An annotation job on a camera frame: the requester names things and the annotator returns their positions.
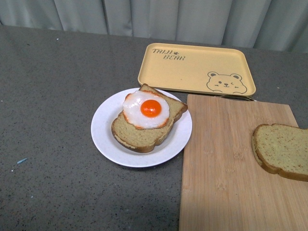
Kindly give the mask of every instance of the bear face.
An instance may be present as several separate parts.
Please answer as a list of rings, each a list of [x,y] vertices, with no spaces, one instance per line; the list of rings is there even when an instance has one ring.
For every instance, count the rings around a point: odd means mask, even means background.
[[[210,79],[207,82],[207,87],[215,92],[222,93],[240,93],[247,92],[247,87],[242,83],[242,77],[238,74],[220,75],[216,72],[209,72],[207,74]]]

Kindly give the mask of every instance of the bread on cutting board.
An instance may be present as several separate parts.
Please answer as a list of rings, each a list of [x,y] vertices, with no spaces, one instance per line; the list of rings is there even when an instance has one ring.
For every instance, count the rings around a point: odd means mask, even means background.
[[[267,172],[308,181],[308,129],[261,124],[253,133],[252,148]]]
[[[124,147],[135,152],[147,153],[166,139],[174,123],[181,118],[188,107],[187,104],[170,98],[147,84],[143,84],[139,90],[151,91],[165,99],[169,105],[169,119],[167,124],[161,128],[137,129],[125,120],[122,111],[112,122],[111,131],[115,139]]]

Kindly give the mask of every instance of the bear ear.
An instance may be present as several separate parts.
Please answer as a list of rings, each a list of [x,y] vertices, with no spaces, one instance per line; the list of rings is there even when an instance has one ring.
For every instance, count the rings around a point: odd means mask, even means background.
[[[241,77],[240,75],[238,75],[238,74],[231,74],[231,76],[232,76],[233,78],[238,79],[238,80],[242,80],[242,77]]]
[[[211,78],[213,76],[218,76],[219,74],[217,72],[211,71],[207,75]]]

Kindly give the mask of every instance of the fried egg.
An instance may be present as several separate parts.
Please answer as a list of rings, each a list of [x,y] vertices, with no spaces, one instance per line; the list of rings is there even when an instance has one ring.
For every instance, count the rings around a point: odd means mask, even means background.
[[[169,105],[158,94],[138,90],[126,96],[123,114],[137,129],[161,128],[169,119]]]

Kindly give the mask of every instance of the tray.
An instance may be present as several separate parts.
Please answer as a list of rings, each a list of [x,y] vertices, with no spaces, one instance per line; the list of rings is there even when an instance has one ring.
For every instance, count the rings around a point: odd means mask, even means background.
[[[145,51],[138,81],[163,90],[215,95],[256,92],[245,55],[226,48],[152,43]]]

